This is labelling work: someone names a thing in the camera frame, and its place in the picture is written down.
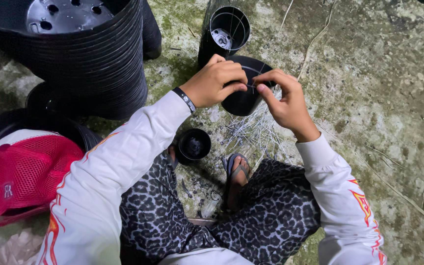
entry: wristband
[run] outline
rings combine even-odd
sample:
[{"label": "wristband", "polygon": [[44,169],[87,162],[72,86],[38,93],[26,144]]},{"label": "wristband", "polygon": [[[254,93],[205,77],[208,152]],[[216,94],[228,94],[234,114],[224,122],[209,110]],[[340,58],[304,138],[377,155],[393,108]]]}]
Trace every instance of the wristband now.
[{"label": "wristband", "polygon": [[184,91],[181,88],[175,87],[173,88],[173,92],[178,94],[178,96],[180,96],[180,98],[184,100],[186,105],[191,110],[191,113],[196,110],[196,106],[194,105],[194,103],[192,103],[191,99],[189,99],[189,97],[186,95],[186,93],[184,93]]}]

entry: pants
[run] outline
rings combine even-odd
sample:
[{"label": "pants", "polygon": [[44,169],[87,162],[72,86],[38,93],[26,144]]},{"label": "pants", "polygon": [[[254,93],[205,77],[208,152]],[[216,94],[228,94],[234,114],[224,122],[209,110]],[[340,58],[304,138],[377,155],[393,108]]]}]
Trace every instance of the pants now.
[{"label": "pants", "polygon": [[169,254],[227,248],[254,264],[284,264],[320,227],[304,169],[264,159],[239,195],[240,210],[218,225],[188,221],[165,151],[122,195],[121,260],[156,264]]}]

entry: white long-sleeve shirt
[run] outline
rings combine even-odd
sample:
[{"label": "white long-sleeve shirt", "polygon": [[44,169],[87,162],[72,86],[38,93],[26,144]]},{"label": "white long-sleeve shirt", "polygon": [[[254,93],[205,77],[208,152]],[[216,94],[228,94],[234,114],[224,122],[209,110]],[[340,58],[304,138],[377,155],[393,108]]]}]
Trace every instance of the white long-sleeve shirt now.
[{"label": "white long-sleeve shirt", "polygon": [[[121,195],[150,169],[189,116],[184,101],[169,92],[74,162],[51,202],[39,264],[120,264]],[[320,264],[384,265],[387,258],[379,249],[384,239],[350,166],[323,135],[297,143],[297,148],[326,234],[318,248]],[[231,250],[214,248],[169,255],[160,264],[251,263]]]}]

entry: hand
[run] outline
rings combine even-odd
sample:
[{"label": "hand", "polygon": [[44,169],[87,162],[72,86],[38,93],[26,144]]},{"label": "hand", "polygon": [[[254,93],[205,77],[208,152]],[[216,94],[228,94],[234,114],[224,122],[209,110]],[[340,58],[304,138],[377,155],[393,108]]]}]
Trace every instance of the hand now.
[{"label": "hand", "polygon": [[239,63],[214,54],[209,62],[184,85],[180,86],[196,107],[213,106],[236,91],[246,91],[248,79]]},{"label": "hand", "polygon": [[[297,78],[286,75],[280,69],[274,69],[253,78],[258,86],[256,90],[268,104],[275,121],[282,127],[291,129],[298,142],[312,142],[320,137],[320,132],[307,111],[302,86]],[[274,81],[282,89],[282,99],[274,97],[273,92],[263,84]]]}]

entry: mesh cap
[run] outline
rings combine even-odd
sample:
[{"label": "mesh cap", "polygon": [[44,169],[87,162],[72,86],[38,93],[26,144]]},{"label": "mesh cap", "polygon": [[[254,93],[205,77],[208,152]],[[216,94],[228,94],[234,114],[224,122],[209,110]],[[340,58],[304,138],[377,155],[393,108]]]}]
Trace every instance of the mesh cap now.
[{"label": "mesh cap", "polygon": [[45,211],[84,153],[54,132],[18,130],[0,140],[0,226]]}]

